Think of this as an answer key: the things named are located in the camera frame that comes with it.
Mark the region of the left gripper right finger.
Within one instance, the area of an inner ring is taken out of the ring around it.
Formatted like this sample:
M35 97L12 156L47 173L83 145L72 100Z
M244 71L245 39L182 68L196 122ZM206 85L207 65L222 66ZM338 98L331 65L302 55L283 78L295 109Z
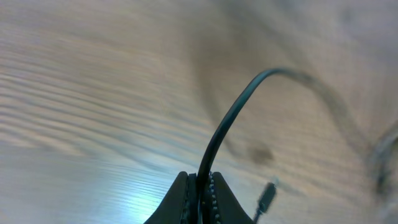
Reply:
M220 172L208 177L208 223L252 224Z

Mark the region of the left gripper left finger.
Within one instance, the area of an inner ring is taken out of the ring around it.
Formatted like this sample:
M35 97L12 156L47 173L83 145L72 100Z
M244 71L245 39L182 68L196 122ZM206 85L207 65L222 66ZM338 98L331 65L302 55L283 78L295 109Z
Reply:
M188 200L188 174L180 172L155 212L144 224L186 224L190 211Z

